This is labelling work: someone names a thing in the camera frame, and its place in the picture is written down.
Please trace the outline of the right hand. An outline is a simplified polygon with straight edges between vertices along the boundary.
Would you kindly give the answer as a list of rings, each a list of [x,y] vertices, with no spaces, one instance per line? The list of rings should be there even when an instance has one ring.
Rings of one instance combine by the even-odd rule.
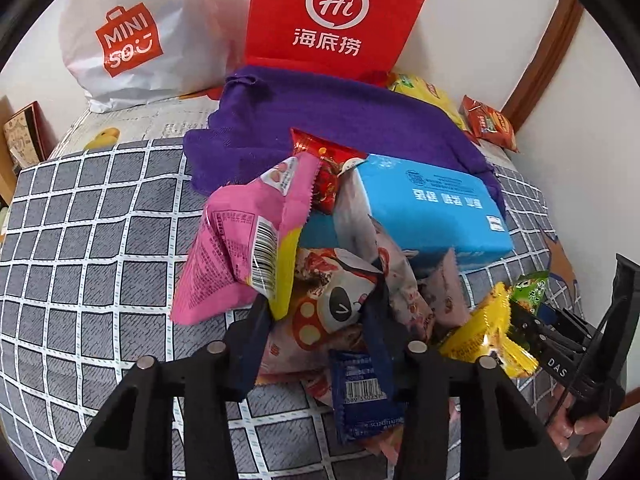
[[[560,452],[566,452],[570,447],[572,437],[580,437],[580,442],[572,453],[573,457],[589,456],[597,452],[603,436],[612,424],[612,417],[605,422],[598,414],[590,414],[577,422],[570,422],[567,411],[574,403],[573,396],[569,393],[561,400],[564,393],[562,385],[556,385],[552,392],[552,398],[560,402],[558,410],[547,426],[547,432],[551,440]]]

